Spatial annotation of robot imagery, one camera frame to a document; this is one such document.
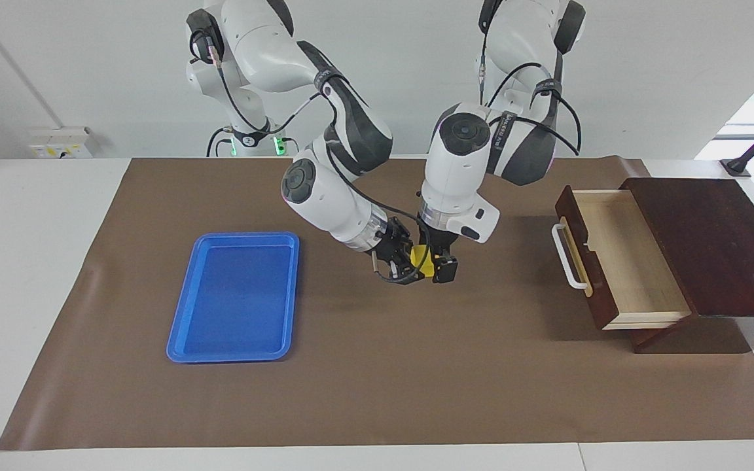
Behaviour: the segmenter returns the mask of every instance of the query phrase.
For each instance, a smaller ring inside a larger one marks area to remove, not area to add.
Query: black round joint cover
[[[294,162],[281,180],[281,196],[301,205],[310,198],[316,183],[316,165],[308,158]]]
[[[457,113],[440,123],[440,140],[455,155],[468,155],[488,145],[490,126],[479,116]]]

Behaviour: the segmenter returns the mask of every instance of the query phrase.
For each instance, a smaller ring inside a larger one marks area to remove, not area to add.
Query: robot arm
[[[293,39],[283,0],[208,5],[191,13],[188,28],[199,56],[188,66],[189,80],[225,105],[247,155],[270,155],[258,146],[258,137],[275,129],[260,97],[242,87],[251,84],[265,92],[315,87],[334,117],[323,135],[293,159],[281,182],[281,196],[318,229],[386,262],[389,281],[407,284],[422,278],[410,262],[406,228],[350,184],[389,159],[391,132],[318,48]]]
[[[583,19],[584,9],[574,1],[485,2],[479,27],[505,82],[487,105],[461,103],[445,111],[433,134],[421,218],[432,235],[435,283],[455,275],[450,247],[458,236],[484,243],[496,228],[499,211],[478,194],[485,173],[517,185],[547,173],[556,146],[563,54]]]

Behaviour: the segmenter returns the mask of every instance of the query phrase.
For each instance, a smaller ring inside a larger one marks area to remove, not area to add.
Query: table surface
[[[0,160],[0,435],[129,159]],[[729,178],[718,163],[647,161],[655,177]],[[754,203],[754,184],[739,180]],[[0,468],[746,469],[754,441],[0,453]]]

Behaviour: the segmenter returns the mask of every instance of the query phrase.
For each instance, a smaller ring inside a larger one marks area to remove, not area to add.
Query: blue plastic tray
[[[290,350],[298,237],[203,235],[194,244],[168,339],[177,363],[278,360]]]

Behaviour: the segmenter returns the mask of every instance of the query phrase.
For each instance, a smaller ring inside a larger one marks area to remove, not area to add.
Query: brown table mat
[[[0,450],[754,438],[754,355],[634,355],[592,326],[560,270],[550,228],[564,185],[617,188],[647,175],[641,162],[558,160],[523,188],[488,178],[493,237],[454,245],[455,283],[410,287],[282,202],[288,164],[134,160]],[[392,161],[359,184],[413,209],[423,167]],[[195,239],[265,230],[302,239],[289,355],[171,363]]]

